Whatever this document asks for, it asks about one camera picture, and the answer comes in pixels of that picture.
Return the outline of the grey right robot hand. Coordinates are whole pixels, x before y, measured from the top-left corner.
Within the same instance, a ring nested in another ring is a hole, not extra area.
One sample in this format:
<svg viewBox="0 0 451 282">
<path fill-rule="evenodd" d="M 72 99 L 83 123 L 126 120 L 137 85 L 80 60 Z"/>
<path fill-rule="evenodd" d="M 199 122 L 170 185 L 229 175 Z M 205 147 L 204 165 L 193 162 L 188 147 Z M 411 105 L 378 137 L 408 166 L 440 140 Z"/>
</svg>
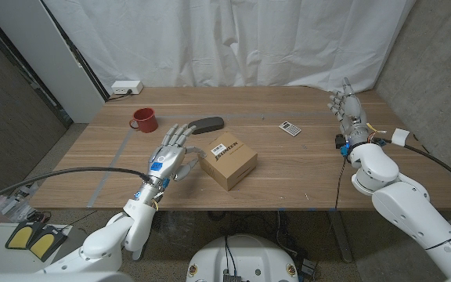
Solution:
<svg viewBox="0 0 451 282">
<path fill-rule="evenodd" d="M 334 91 L 330 96 L 327 106 L 340 122 L 341 133 L 350 146 L 365 143 L 369 135 L 366 111 L 347 77 L 344 77 L 342 87 L 342 91 Z"/>
</svg>

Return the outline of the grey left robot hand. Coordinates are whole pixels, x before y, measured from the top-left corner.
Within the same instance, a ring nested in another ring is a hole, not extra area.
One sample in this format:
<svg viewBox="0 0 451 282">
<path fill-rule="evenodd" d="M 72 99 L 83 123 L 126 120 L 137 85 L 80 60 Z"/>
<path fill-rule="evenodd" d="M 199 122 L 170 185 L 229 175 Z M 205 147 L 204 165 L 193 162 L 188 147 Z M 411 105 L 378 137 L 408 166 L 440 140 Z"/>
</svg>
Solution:
<svg viewBox="0 0 451 282">
<path fill-rule="evenodd" d="M 164 136 L 161 145 L 155 149 L 148 160 L 147 175 L 139 191 L 135 194 L 136 201 L 151 205 L 168 187 L 171 180 L 183 180 L 197 164 L 200 158 L 206 157 L 202 149 L 195 146 L 184 146 L 187 138 L 197 127 L 184 124 L 173 125 Z"/>
</svg>

